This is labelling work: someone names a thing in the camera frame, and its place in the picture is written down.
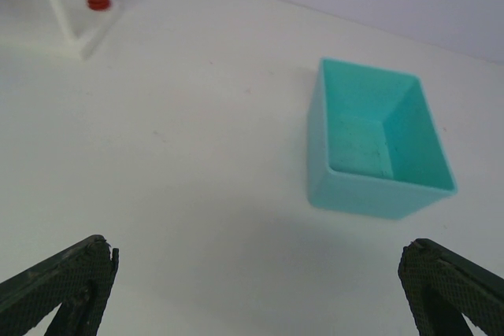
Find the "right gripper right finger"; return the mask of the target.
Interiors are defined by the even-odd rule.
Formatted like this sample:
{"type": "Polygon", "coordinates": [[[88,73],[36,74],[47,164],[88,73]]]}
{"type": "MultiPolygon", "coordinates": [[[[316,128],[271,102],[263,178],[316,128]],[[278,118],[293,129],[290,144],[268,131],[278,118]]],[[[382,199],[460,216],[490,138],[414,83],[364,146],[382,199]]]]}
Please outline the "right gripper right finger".
{"type": "Polygon", "coordinates": [[[427,238],[403,248],[398,277],[420,335],[503,334],[503,278],[427,238]]]}

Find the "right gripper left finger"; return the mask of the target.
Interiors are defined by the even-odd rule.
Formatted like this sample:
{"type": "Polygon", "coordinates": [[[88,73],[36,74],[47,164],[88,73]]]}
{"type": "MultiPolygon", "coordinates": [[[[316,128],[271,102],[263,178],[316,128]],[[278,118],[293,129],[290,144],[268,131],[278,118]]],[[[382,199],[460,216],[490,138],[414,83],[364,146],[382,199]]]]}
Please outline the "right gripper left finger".
{"type": "Polygon", "coordinates": [[[1,334],[25,335],[54,309],[46,335],[96,335],[119,249],[91,235],[1,283],[1,334]]]}

